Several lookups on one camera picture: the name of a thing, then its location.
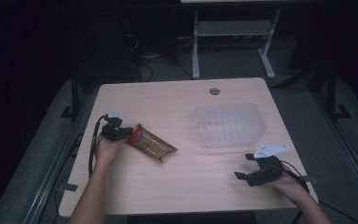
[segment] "snack bar wrapper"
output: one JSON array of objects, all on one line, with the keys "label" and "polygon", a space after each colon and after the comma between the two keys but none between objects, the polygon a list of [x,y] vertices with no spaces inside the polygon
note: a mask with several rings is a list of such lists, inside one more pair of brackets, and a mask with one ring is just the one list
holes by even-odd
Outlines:
[{"label": "snack bar wrapper", "polygon": [[177,150],[176,147],[164,142],[138,124],[127,138],[127,144],[142,151],[144,154],[162,162],[161,158]]}]

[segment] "circular hole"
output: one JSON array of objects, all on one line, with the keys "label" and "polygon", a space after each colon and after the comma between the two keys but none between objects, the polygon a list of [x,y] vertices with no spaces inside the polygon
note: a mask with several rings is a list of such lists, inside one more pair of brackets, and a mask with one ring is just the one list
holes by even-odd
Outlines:
[{"label": "circular hole", "polygon": [[217,89],[217,88],[211,88],[209,90],[209,93],[212,94],[212,95],[218,95],[220,93],[220,90]]}]

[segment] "clear plastic container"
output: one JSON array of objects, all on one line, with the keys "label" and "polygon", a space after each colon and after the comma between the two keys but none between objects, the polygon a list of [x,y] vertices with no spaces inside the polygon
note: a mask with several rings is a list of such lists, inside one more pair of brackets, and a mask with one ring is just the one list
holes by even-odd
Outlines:
[{"label": "clear plastic container", "polygon": [[202,148],[254,145],[266,130],[253,103],[200,105],[196,107],[196,119]]}]

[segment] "human hand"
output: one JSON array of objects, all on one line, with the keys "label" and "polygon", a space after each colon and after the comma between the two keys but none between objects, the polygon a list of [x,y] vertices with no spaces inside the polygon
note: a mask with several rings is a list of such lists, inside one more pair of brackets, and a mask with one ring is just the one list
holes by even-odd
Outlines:
[{"label": "human hand", "polygon": [[[285,165],[283,168],[287,171],[290,171],[290,169]],[[272,182],[268,182],[264,185],[276,189],[278,192],[280,192],[280,194],[295,204],[297,204],[299,200],[304,199],[304,196],[309,195],[308,192],[286,172],[283,172],[278,179]]]},{"label": "human hand", "polygon": [[107,167],[112,163],[117,155],[118,148],[124,143],[124,139],[118,141],[110,141],[101,135],[97,137],[97,147],[95,150],[96,165]]}]

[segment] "human arm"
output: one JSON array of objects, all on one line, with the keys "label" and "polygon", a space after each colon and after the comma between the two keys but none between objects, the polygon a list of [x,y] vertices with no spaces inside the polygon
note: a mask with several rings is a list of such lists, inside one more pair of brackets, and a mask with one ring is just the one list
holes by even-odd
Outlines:
[{"label": "human arm", "polygon": [[281,177],[275,181],[265,184],[273,187],[280,194],[287,197],[301,210],[304,218],[309,224],[333,223],[325,214],[324,210],[316,203],[310,194],[289,174],[283,172]]},{"label": "human arm", "polygon": [[123,142],[124,140],[113,142],[98,136],[94,170],[69,223],[103,223],[106,174],[110,164],[116,157],[119,146]]}]

